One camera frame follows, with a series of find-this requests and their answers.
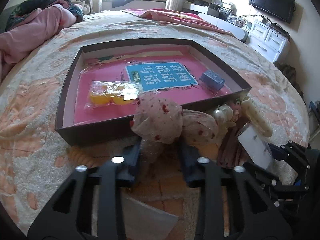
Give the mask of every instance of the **television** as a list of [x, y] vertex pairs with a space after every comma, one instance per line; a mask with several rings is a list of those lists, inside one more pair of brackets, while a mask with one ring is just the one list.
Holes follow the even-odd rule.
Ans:
[[249, 0], [249, 4], [258, 10], [271, 14], [290, 23], [294, 12], [294, 0]]

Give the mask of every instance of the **blue eraser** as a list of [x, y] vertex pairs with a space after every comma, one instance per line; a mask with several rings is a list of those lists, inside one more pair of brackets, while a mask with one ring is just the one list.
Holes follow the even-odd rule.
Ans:
[[199, 78], [204, 84], [207, 85], [208, 88], [220, 90], [223, 88], [225, 80], [217, 75], [212, 70], [207, 70], [206, 72], [202, 73], [201, 77]]

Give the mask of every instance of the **bed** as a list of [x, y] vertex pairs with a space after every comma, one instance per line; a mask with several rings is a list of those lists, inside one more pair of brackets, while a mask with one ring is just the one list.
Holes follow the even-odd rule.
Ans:
[[[308, 145], [308, 113], [300, 95], [273, 64], [236, 38], [121, 11], [87, 15], [16, 64], [0, 86], [0, 201], [23, 233], [74, 169], [70, 153], [78, 151], [103, 163], [135, 140], [123, 138], [77, 149], [54, 131], [61, 87], [79, 48], [148, 37], [190, 39], [212, 51], [252, 86], [251, 97], [273, 124], [269, 142], [279, 146], [292, 140]], [[202, 155], [212, 159], [217, 150], [217, 146], [200, 148]], [[192, 239], [199, 193], [186, 188], [174, 157], [159, 162], [157, 176], [139, 184], [131, 195], [179, 217], [167, 239]], [[283, 162], [275, 162], [271, 170], [284, 184], [295, 176]]]

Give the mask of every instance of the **white dresser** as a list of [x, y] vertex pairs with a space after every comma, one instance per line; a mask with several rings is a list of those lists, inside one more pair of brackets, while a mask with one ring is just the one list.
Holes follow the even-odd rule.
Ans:
[[252, 25], [246, 44], [272, 63], [284, 60], [290, 48], [286, 37], [258, 21]]

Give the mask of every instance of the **blue label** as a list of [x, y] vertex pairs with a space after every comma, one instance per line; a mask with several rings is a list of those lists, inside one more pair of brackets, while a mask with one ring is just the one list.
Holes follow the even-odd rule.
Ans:
[[130, 81], [139, 82], [143, 91], [197, 85], [197, 80], [178, 62], [143, 63], [125, 67]]

